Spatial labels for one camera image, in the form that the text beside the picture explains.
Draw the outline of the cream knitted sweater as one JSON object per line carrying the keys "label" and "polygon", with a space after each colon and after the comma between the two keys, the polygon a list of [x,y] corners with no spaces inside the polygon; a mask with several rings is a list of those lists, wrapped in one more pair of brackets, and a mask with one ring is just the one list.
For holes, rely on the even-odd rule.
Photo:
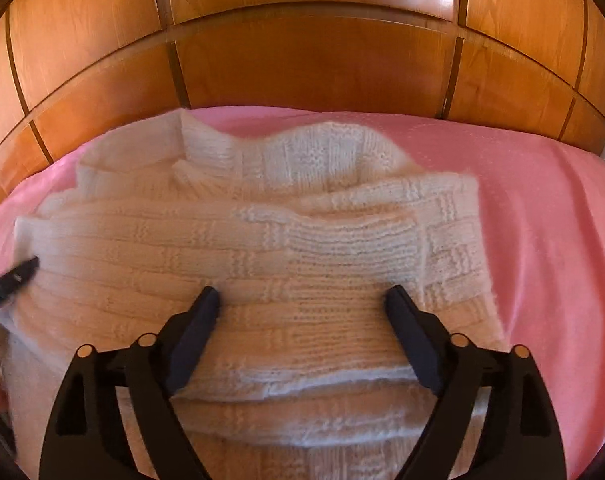
{"label": "cream knitted sweater", "polygon": [[220,316],[173,406],[217,479],[395,476],[435,399],[387,321],[391,286],[505,346],[477,181],[424,170],[372,129],[248,140],[176,110],[98,139],[76,176],[17,220],[15,256],[40,266],[0,313],[30,476],[74,351],[157,332],[207,286]]}

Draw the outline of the glossy wooden headboard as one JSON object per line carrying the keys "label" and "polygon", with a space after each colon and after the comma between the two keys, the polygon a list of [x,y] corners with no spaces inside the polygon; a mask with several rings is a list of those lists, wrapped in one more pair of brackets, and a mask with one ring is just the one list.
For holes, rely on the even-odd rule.
{"label": "glossy wooden headboard", "polygon": [[177,107],[443,118],[605,148],[603,0],[0,0],[0,203]]}

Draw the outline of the pink bed cover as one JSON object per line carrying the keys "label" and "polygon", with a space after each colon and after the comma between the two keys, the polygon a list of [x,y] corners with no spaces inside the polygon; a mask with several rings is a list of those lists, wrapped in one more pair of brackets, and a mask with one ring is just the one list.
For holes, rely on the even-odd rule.
{"label": "pink bed cover", "polygon": [[[224,119],[185,111],[214,130],[248,140],[320,122],[359,125],[385,136],[424,170],[473,177],[505,339],[504,348],[495,350],[513,344],[531,349],[557,413],[567,476],[576,479],[587,469],[605,443],[605,164],[600,159],[529,134],[473,132],[459,125],[441,131],[417,119],[351,120],[344,114]],[[15,256],[17,220],[48,196],[73,188],[78,162],[71,184],[12,214],[10,254],[2,266],[25,260]]]}

